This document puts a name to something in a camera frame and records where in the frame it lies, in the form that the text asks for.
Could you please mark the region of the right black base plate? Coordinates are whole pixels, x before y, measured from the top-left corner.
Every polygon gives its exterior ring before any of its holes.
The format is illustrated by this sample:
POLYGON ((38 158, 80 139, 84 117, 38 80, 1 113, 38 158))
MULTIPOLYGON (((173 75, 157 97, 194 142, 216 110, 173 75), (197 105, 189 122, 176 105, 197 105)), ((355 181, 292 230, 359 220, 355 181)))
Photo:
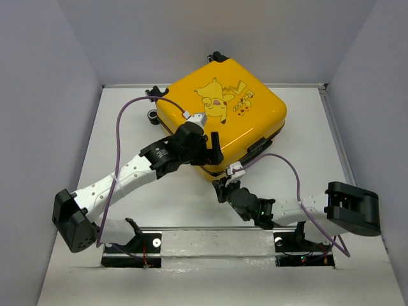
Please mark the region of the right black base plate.
POLYGON ((276 267, 335 266, 331 245, 295 239, 294 232, 273 234, 276 267))

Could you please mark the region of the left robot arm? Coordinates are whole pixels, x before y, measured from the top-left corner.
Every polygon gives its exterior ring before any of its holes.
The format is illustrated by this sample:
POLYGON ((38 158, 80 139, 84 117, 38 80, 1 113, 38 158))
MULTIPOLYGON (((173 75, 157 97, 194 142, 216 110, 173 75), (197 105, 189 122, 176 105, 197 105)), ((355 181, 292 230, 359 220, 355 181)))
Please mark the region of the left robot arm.
POLYGON ((107 217, 110 205, 134 190, 178 170, 183 164, 218 165, 223 160, 218 132, 205 135, 197 123, 185 122, 174 135, 151 143, 105 178, 83 189, 55 195, 52 222, 72 253, 92 244, 140 247, 142 231, 131 218, 107 217))

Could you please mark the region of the yellow hard-shell suitcase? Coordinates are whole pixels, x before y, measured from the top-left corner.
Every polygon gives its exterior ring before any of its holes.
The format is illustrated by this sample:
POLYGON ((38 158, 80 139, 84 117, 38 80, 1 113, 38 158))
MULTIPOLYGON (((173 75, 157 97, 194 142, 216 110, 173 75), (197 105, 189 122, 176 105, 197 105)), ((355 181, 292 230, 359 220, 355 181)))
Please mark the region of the yellow hard-shell suitcase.
POLYGON ((287 108, 254 75, 234 59, 215 51, 207 64, 169 85, 164 91, 153 86, 145 91, 156 96, 157 119, 170 135, 183 122, 179 110, 207 116, 204 131, 219 134, 224 159, 219 165, 198 167, 212 181, 224 176, 230 164, 250 163, 271 146, 285 124, 287 108))

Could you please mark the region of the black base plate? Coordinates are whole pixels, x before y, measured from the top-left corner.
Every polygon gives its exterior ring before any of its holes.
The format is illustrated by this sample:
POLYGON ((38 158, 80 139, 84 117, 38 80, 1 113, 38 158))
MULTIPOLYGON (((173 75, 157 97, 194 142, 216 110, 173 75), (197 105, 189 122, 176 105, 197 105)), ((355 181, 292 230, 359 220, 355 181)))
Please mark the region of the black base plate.
POLYGON ((162 233, 144 232, 140 242, 127 246, 105 246, 101 266, 105 268, 161 268, 162 233))
POLYGON ((276 267, 335 266, 331 245, 295 239, 294 232, 273 234, 276 267))

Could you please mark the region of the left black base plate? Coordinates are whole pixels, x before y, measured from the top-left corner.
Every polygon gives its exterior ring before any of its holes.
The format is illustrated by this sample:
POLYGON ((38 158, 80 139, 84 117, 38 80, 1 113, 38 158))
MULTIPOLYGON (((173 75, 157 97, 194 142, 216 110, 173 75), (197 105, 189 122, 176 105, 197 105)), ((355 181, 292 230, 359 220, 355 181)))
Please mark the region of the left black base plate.
POLYGON ((161 268, 162 233, 144 232, 140 242, 127 246, 105 246, 101 266, 105 268, 161 268))

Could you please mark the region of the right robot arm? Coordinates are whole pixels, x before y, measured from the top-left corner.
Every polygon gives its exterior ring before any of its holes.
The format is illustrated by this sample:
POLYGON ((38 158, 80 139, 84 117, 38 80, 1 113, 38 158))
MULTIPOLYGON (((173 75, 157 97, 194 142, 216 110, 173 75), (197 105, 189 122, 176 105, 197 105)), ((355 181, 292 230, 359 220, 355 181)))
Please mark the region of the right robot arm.
POLYGON ((227 178, 212 181, 217 200, 229 203, 243 221, 253 221, 264 230, 304 223, 293 235, 301 250, 314 244, 328 244, 329 239, 343 233, 363 237, 381 234, 379 196, 369 190, 341 182, 330 182, 325 192, 294 200, 259 198, 240 181, 227 178))

